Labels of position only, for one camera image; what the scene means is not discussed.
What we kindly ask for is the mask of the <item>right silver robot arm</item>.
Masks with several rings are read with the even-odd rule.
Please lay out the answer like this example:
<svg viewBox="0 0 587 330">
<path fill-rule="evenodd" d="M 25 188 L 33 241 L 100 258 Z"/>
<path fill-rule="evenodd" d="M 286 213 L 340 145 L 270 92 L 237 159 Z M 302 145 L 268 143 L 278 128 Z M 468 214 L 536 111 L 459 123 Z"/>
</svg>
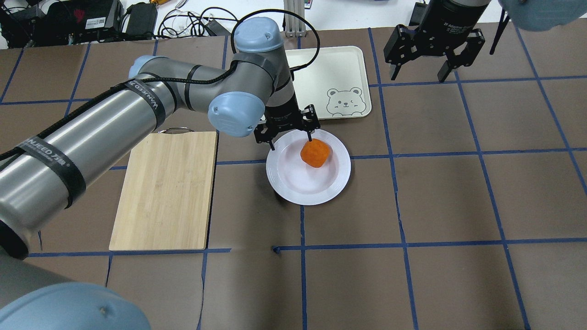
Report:
<svg viewBox="0 0 587 330">
<path fill-rule="evenodd" d="M 486 38 L 476 25 L 488 8 L 488 0 L 430 0 L 411 29 L 399 24 L 383 49 L 394 81 L 402 67 L 423 56 L 445 58 L 437 73 L 440 83 L 452 71 L 469 67 L 481 52 Z M 495 52 L 509 22 L 526 31 L 549 31 L 585 15 L 584 0 L 501 0 L 501 15 L 490 54 Z"/>
</svg>

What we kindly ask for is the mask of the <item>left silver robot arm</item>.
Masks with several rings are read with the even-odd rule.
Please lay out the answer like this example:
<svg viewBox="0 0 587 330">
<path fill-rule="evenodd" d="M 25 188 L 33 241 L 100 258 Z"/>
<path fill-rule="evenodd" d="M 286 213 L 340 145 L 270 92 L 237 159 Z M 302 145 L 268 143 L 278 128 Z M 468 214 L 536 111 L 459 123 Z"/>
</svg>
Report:
<svg viewBox="0 0 587 330">
<path fill-rule="evenodd" d="M 1 328 L 149 330 L 134 303 L 104 286 L 25 263 L 31 237 L 73 205 L 178 108 L 206 113 L 232 137 L 272 144 L 281 132 L 312 134 L 312 105 L 300 109 L 279 26 L 260 12 L 237 21 L 226 71 L 165 56 L 137 58 L 128 80 L 109 88 L 1 155 Z"/>
</svg>

